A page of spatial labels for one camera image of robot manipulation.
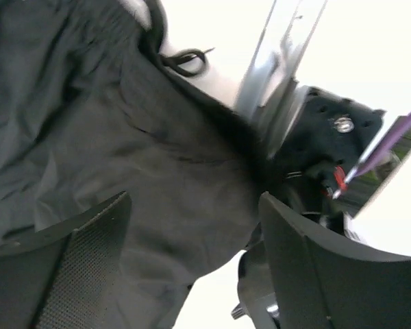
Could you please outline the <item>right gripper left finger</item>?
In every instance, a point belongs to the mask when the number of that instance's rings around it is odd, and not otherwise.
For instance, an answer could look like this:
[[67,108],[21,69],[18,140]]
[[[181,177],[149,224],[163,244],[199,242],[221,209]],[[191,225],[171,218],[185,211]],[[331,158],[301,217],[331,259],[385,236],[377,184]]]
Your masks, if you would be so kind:
[[102,328],[131,210],[119,193],[0,246],[0,328]]

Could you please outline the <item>black trousers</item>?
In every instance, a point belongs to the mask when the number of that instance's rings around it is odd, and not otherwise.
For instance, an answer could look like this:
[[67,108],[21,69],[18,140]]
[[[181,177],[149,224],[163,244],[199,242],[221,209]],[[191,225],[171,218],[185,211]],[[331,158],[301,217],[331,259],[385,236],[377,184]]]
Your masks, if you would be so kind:
[[129,192],[108,328],[172,328],[266,186],[249,128],[164,68],[147,7],[150,30],[120,1],[0,1],[0,243]]

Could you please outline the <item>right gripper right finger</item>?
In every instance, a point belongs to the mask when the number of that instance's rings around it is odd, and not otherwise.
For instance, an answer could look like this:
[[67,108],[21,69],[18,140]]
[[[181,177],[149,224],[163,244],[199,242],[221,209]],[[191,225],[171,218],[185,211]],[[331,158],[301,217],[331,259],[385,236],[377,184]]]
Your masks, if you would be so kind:
[[357,243],[265,193],[264,244],[283,328],[411,329],[411,257]]

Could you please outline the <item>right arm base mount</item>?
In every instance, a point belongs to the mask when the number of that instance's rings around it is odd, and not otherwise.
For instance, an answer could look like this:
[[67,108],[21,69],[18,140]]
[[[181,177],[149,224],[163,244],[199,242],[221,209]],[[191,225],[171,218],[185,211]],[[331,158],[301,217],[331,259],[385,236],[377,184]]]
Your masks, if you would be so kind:
[[[352,216],[376,189],[368,172],[377,169],[385,176],[394,167],[397,157],[391,149],[411,131],[411,113],[381,136],[383,111],[308,88],[295,126],[275,157],[267,160],[271,179],[266,193],[298,215],[367,245],[355,231]],[[239,262],[239,303],[232,317],[248,316],[256,328],[283,328],[261,220],[259,233],[260,240]]]

